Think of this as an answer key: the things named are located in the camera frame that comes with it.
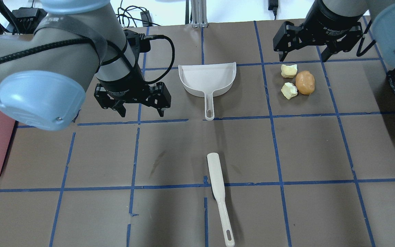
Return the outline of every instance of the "dustpan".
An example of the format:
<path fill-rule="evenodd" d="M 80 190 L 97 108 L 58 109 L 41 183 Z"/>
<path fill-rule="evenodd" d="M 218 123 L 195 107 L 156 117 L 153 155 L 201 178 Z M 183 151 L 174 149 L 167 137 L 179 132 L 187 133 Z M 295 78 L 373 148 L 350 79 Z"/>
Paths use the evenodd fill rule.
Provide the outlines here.
<path fill-rule="evenodd" d="M 214 119 L 213 97 L 226 93 L 236 77 L 236 63 L 179 65 L 179 77 L 190 94 L 205 98 L 205 119 Z"/>

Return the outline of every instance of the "white brush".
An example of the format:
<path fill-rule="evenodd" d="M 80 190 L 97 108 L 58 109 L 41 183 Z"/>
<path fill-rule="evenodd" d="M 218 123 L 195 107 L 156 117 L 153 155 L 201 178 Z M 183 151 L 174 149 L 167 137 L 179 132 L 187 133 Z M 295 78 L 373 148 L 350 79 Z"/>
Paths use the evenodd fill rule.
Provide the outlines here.
<path fill-rule="evenodd" d="M 229 223 L 228 211 L 225 204 L 225 184 L 222 176 L 222 168 L 218 153 L 207 155 L 208 169 L 210 171 L 211 188 L 219 209 L 222 229 L 224 230 L 226 247 L 234 247 L 234 236 L 232 235 L 231 223 Z"/>

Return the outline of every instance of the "metal frame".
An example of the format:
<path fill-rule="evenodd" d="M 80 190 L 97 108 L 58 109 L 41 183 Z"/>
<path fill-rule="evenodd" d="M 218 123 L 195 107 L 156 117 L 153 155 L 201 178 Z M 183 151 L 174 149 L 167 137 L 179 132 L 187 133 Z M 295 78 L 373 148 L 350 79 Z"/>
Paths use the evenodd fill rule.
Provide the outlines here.
<path fill-rule="evenodd" d="M 197 27 L 208 27 L 207 22 L 207 0 L 191 0 L 191 26 Z"/>

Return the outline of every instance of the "brown potato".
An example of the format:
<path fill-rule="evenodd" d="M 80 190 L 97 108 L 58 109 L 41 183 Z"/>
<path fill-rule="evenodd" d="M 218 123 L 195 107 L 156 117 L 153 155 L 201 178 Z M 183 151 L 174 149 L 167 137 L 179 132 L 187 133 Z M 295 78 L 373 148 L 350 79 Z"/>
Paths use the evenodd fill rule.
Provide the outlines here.
<path fill-rule="evenodd" d="M 315 91 L 315 77 L 307 70 L 301 71 L 295 77 L 295 86 L 301 94 L 312 94 Z"/>

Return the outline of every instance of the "food item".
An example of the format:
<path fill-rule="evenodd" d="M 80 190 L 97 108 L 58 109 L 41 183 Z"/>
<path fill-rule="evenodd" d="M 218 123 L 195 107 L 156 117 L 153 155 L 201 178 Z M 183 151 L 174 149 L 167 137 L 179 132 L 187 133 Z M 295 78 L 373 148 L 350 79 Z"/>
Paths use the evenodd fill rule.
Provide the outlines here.
<path fill-rule="evenodd" d="M 290 82 L 284 83 L 283 87 L 281 88 L 281 92 L 283 93 L 284 97 L 286 97 L 286 99 L 290 99 L 298 95 L 297 87 Z"/>
<path fill-rule="evenodd" d="M 281 76 L 284 78 L 294 78 L 297 74 L 297 65 L 287 66 L 282 64 L 281 65 Z"/>
<path fill-rule="evenodd" d="M 307 70 L 301 71 L 295 78 L 295 86 L 301 94 L 312 94 L 315 91 L 315 77 Z"/>

